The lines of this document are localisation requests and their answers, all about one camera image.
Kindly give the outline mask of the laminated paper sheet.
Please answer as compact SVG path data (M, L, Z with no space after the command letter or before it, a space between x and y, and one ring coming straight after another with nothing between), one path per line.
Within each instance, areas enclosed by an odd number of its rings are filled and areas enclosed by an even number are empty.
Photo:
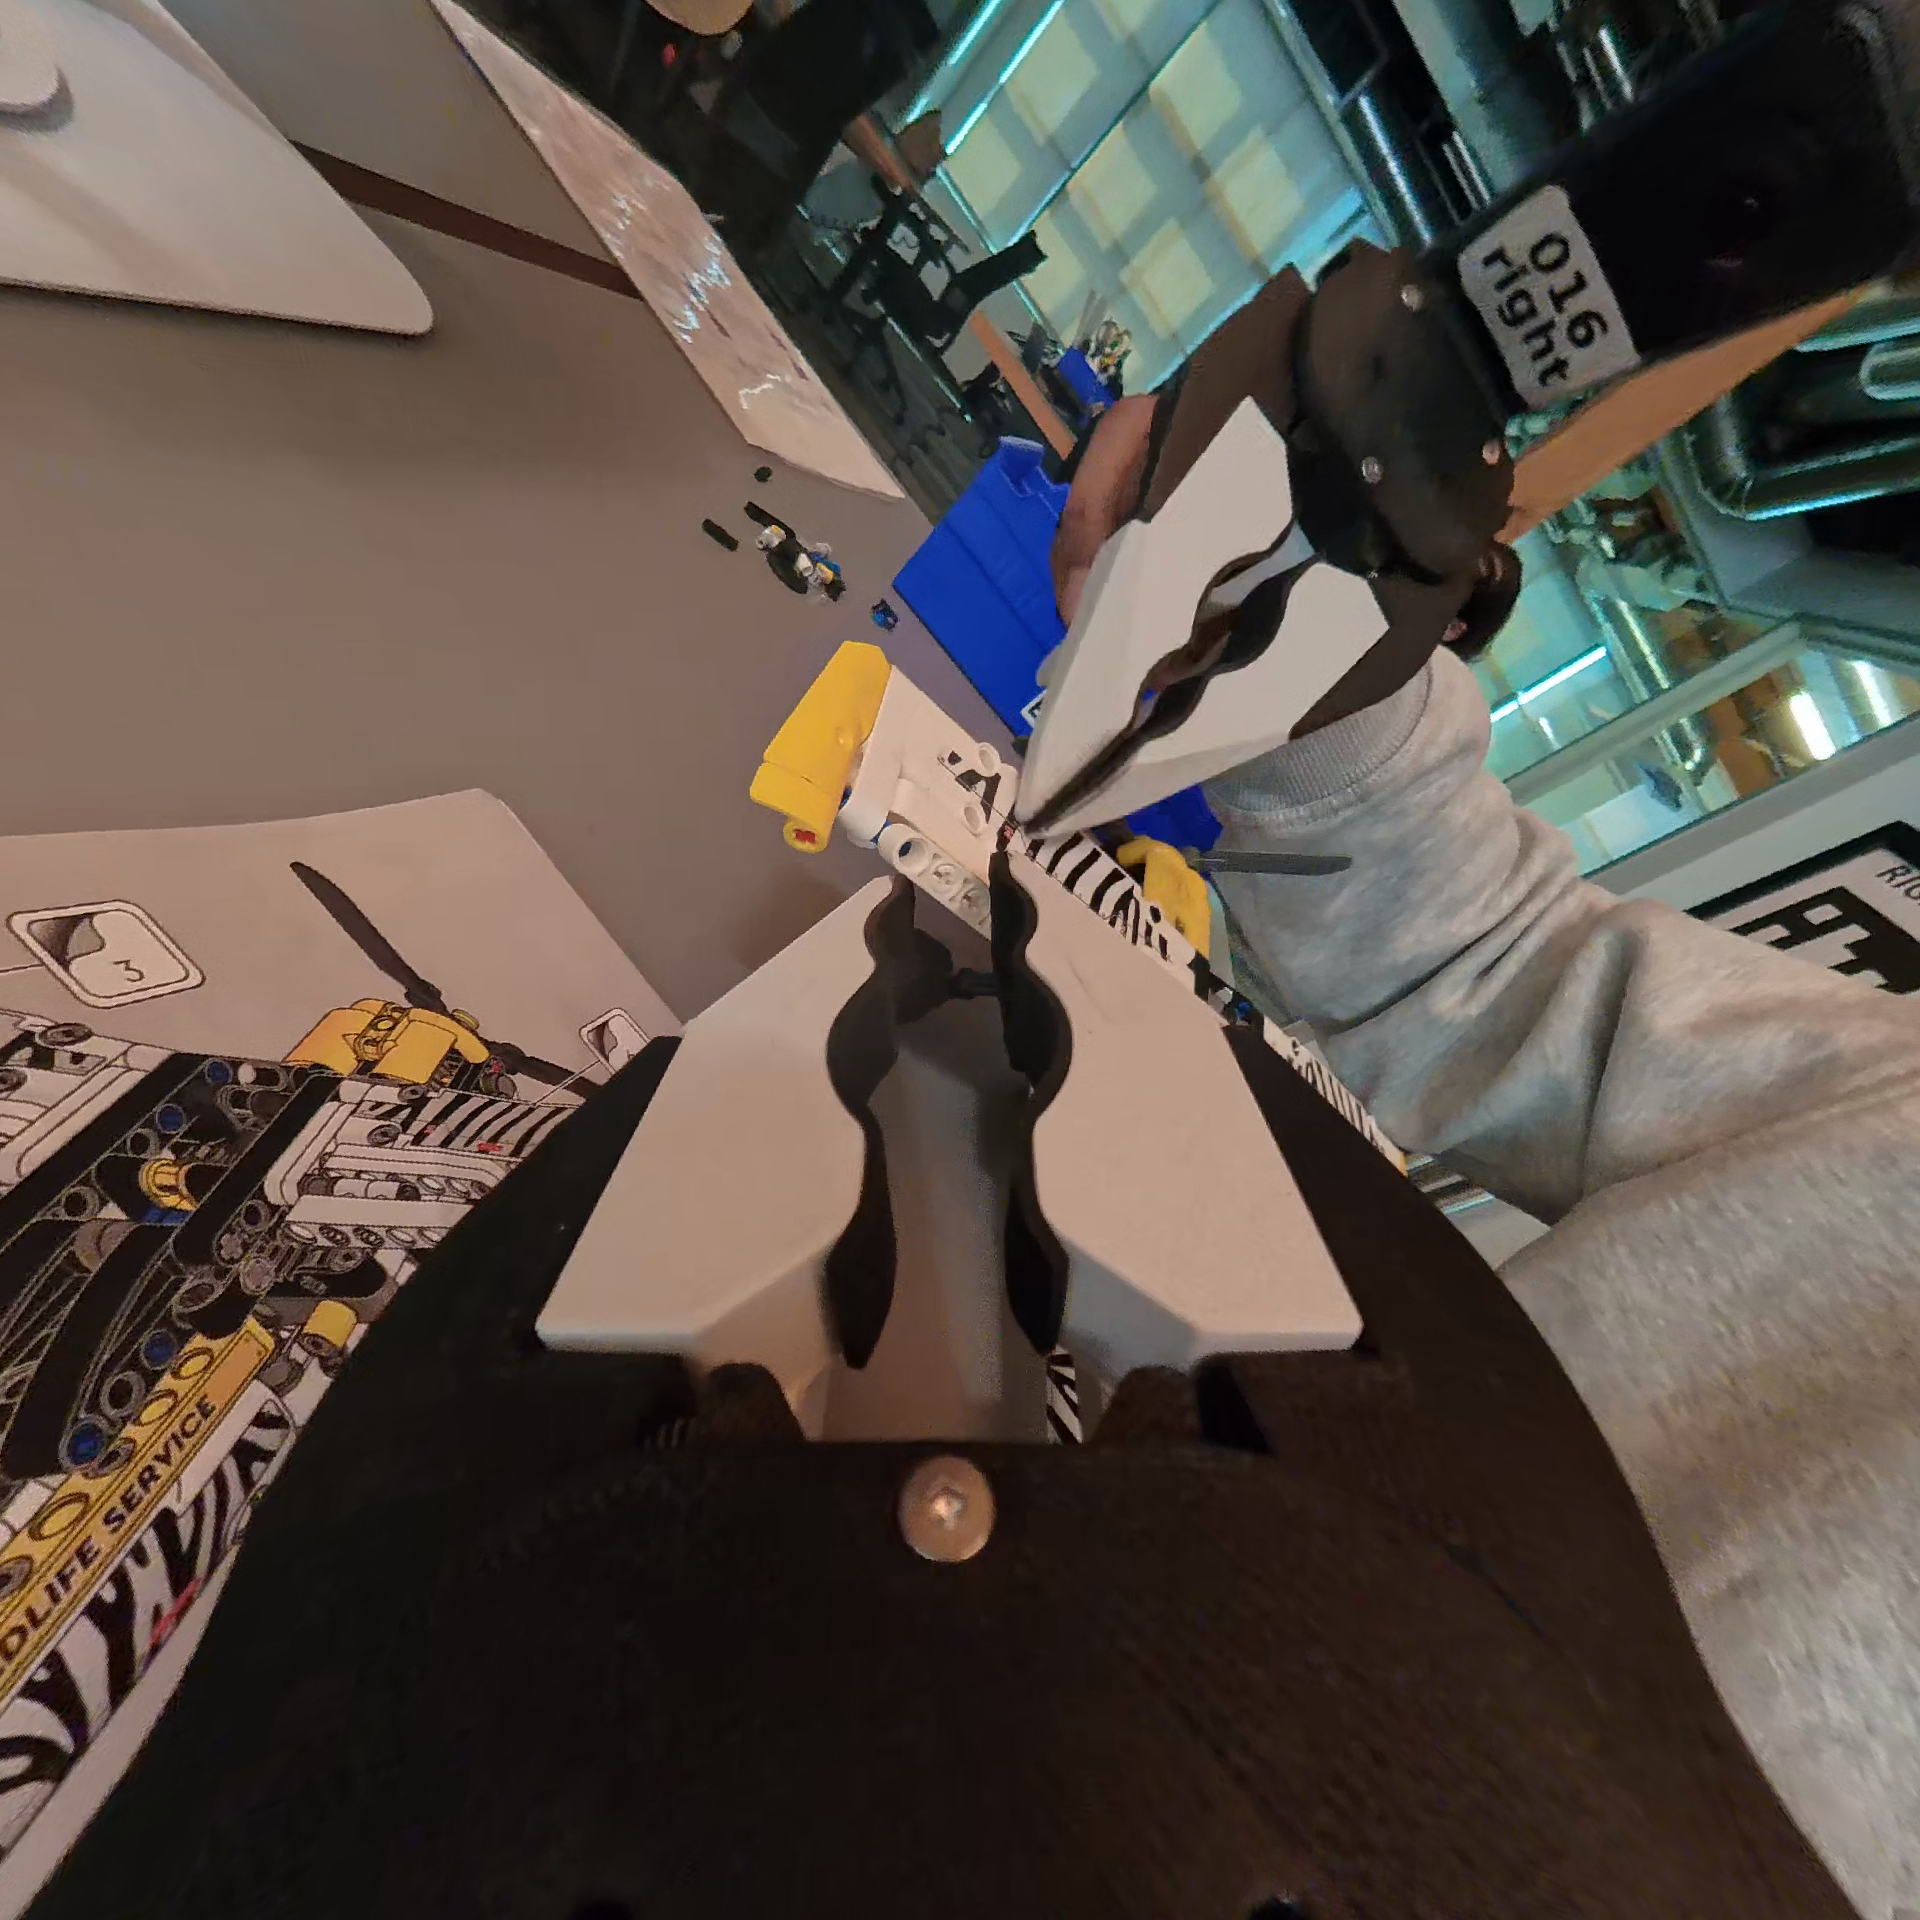
M434 11L739 437L842 488L901 497L685 185L467 7Z

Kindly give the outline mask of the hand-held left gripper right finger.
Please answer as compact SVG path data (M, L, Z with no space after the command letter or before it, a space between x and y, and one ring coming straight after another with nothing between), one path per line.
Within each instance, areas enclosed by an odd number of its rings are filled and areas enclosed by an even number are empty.
M1223 1024L1190 961L1129 942L1027 857L997 852L989 875L1025 1079L1004 1271L1053 1439L1091 1439L1139 1372L1355 1350L1361 1307L1250 1068L1299 1075Z

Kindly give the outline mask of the lego instruction booklet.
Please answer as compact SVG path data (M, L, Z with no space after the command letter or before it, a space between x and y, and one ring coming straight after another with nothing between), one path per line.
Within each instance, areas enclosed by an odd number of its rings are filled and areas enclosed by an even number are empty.
M21 1915L353 1350L682 1024L503 800L5 835L2 1841Z

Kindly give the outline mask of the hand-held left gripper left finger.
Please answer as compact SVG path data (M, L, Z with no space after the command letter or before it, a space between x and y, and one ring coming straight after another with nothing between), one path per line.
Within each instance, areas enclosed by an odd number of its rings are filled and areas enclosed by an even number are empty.
M897 1295L873 1096L917 937L911 887L875 880L685 1027L540 1310L546 1349L750 1361L821 1430Z

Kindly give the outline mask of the lego airplane model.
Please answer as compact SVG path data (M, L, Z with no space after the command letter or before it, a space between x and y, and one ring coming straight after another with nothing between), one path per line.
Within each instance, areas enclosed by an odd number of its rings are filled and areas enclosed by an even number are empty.
M1250 1068L1258 1102L1274 1127L1306 1199L1306 1145L1281 1139L1285 1096L1302 1095L1300 1120L1330 1120L1334 1135L1365 1141L1386 1165L1382 1193L1413 1199L1419 1224L1436 1224L1442 1247L1470 1255L1471 1246L1407 1183L1406 1159L1373 1116L1330 1071L1306 1038L1268 1020L1233 979L1225 916L1210 880L1177 847L1155 838L1123 838L1116 851L1089 831L1030 831L1015 816L1017 768L953 723L906 671L871 643L842 645L801 703L782 720L753 780L753 800L782 820L783 840L798 852L821 852L835 831L865 846L906 880L917 908L917 980L901 997L901 1024L933 1007L978 997L997 1005L993 966L989 865L1015 852L1086 900L1134 943L1153 943L1166 959L1190 961L1196 989L1223 1024L1242 1027L1268 1045L1299 1075L1286 1088L1275 1068ZM1242 1057L1252 1060L1244 1040ZM1004 1204L999 1208L999 1271L1013 1185L1021 1100L1010 1118ZM1333 1207L1311 1216L1329 1240L1354 1297L1361 1255L1340 1255Z

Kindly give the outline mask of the white monitor stand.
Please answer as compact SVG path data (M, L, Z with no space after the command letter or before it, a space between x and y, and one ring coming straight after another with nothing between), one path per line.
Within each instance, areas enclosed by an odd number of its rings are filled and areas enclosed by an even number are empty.
M2 5L2 283L420 339L418 280L154 1Z

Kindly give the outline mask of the framed marker poster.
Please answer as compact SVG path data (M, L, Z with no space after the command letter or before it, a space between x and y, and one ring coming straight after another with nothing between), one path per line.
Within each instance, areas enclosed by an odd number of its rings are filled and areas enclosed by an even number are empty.
M1916 995L1917 830L1886 823L1690 915L1879 991Z

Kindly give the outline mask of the loose small lego pieces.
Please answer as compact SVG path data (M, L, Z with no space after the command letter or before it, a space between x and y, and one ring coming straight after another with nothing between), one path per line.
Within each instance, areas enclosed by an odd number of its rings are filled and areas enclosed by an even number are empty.
M771 505L780 478L771 457L757 457L753 488L732 519L705 513L701 539L727 556L754 556L783 592L825 608L851 608L852 588L842 557L827 539L809 539L789 512Z

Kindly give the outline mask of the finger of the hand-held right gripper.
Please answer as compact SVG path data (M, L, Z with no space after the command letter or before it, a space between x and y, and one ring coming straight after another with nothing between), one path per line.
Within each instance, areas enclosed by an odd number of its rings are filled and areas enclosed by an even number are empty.
M1145 671L1189 645L1214 583L1285 547L1291 524L1283 432L1259 399L1238 399L1158 507L1123 524L1097 552L1039 715L1068 667L1061 705L1091 705L1116 732Z
M1382 635L1372 583L1333 564L1299 564L1230 612L1212 657L1150 667L1116 732L1091 705L1061 705L1065 667L1027 752L1021 827L1116 823L1277 748Z

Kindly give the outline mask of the person's grey hoodie torso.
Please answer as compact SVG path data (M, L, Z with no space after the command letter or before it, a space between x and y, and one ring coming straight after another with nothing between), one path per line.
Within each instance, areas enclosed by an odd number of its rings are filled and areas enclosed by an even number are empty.
M1532 1102L1513 1285L1770 1782L1863 1915L1916 1915L1916 1017L1818 1040Z

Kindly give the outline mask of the blue plastic bin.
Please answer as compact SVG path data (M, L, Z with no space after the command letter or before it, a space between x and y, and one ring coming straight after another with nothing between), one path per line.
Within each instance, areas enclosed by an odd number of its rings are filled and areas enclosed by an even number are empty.
M1002 439L897 575L897 593L1015 740L1038 723L1039 667L1065 637L1049 571L1065 500L1044 444Z

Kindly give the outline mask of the person's right hand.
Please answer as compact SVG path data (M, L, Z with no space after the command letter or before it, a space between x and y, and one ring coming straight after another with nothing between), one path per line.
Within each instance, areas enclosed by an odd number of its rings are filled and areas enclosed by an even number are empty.
M1123 398L1075 449L1069 494L1049 549L1053 600L1068 628L1097 552L1137 513L1171 406L1172 399L1155 393Z

